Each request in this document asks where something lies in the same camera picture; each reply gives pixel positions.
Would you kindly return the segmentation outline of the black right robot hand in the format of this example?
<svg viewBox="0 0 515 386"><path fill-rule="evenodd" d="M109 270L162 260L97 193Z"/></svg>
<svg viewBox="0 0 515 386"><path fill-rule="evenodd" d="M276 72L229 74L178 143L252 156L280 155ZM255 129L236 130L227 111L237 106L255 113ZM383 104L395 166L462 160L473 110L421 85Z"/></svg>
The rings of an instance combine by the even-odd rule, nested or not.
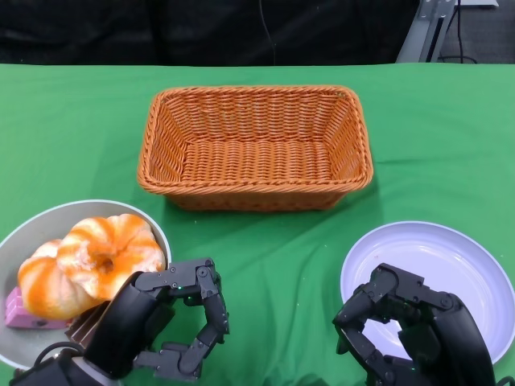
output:
<svg viewBox="0 0 515 386"><path fill-rule="evenodd" d="M367 321L399 323L408 359L384 355L365 336ZM423 277L380 264L333 319L337 351L350 353L368 385L494 385L492 360L468 308Z"/></svg>

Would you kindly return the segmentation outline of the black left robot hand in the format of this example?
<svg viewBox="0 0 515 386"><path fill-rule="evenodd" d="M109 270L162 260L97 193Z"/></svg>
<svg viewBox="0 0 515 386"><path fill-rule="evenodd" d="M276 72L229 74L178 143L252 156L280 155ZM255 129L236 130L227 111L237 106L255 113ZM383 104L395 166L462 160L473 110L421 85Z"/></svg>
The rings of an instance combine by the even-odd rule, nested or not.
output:
<svg viewBox="0 0 515 386"><path fill-rule="evenodd" d="M173 319L173 305L202 306L206 324L188 345L151 345ZM229 334L221 278L210 259L175 262L169 269L132 274L108 305L84 352L84 361L113 380L133 368L152 368L157 377L194 381L202 362Z"/></svg>

